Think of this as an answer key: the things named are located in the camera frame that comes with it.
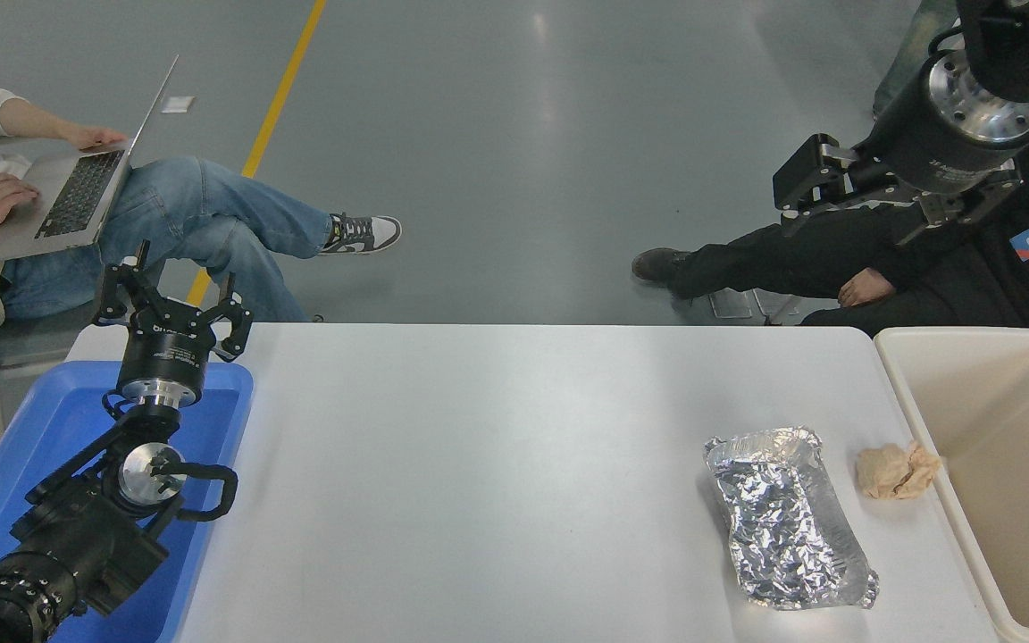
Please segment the laptop person's left hand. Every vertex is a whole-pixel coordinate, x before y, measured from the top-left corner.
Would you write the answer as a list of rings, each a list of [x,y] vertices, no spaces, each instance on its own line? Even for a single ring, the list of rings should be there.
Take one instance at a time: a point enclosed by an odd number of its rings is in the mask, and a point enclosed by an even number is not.
[[[73,149],[80,151],[113,146],[113,144],[126,142],[128,139],[128,136],[118,130],[101,126],[81,126],[81,123],[62,126],[60,135]]]

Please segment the black-clad person's bare hand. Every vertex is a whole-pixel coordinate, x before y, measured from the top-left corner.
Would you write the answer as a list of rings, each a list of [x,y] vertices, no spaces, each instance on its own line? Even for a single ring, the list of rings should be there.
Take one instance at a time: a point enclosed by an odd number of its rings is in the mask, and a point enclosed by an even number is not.
[[[857,308],[893,296],[897,289],[873,267],[865,267],[841,286],[837,301],[842,308]]]

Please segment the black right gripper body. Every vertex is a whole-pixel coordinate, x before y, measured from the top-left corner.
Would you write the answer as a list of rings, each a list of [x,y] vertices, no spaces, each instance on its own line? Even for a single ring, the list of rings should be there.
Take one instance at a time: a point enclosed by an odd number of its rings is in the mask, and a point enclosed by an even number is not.
[[[912,188],[958,194],[1021,147],[1021,105],[985,90],[965,57],[932,57],[866,139],[866,155]]]

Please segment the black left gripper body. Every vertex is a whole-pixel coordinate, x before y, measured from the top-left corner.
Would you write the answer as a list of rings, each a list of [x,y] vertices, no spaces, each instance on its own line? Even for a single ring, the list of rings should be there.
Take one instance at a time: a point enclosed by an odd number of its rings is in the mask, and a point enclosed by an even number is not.
[[[139,381],[159,380],[203,387],[214,342],[203,311],[192,306],[135,311],[128,326],[118,384],[129,387]]]

